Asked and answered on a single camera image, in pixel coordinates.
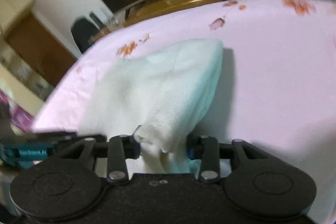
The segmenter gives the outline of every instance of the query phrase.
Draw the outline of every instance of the white cloth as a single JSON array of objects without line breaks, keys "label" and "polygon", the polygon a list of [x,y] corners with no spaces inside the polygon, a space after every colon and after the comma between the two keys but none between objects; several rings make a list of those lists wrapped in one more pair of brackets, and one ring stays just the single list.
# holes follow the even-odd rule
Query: white cloth
[{"label": "white cloth", "polygon": [[186,136],[204,117],[221,74],[218,39],[192,39],[136,60],[121,59],[97,85],[79,134],[132,135],[142,145],[132,173],[189,172]]}]

